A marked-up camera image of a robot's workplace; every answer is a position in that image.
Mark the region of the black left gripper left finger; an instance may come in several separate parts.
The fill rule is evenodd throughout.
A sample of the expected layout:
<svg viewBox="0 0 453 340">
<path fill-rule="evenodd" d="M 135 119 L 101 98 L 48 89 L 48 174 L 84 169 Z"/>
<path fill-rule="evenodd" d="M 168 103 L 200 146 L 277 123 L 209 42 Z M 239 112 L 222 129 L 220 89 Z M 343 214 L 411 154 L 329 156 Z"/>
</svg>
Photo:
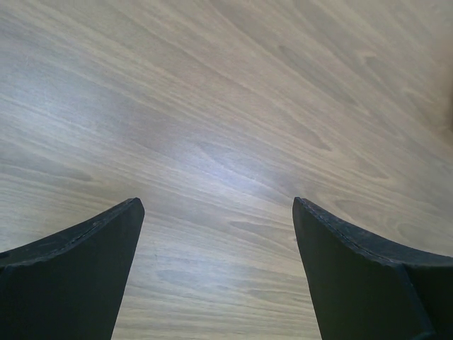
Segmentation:
<svg viewBox="0 0 453 340">
<path fill-rule="evenodd" d="M 126 201 L 1 253 L 2 339 L 111 339 L 144 207 Z"/>
</svg>

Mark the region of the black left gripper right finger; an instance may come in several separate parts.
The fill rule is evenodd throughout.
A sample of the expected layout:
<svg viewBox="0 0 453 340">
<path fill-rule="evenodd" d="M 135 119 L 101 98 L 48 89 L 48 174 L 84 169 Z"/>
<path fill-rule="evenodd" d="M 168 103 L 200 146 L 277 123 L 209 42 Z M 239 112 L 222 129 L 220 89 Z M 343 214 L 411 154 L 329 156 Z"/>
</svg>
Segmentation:
<svg viewBox="0 0 453 340">
<path fill-rule="evenodd" d="M 452 258 L 421 251 L 296 198 L 299 253 L 323 339 L 451 339 Z"/>
</svg>

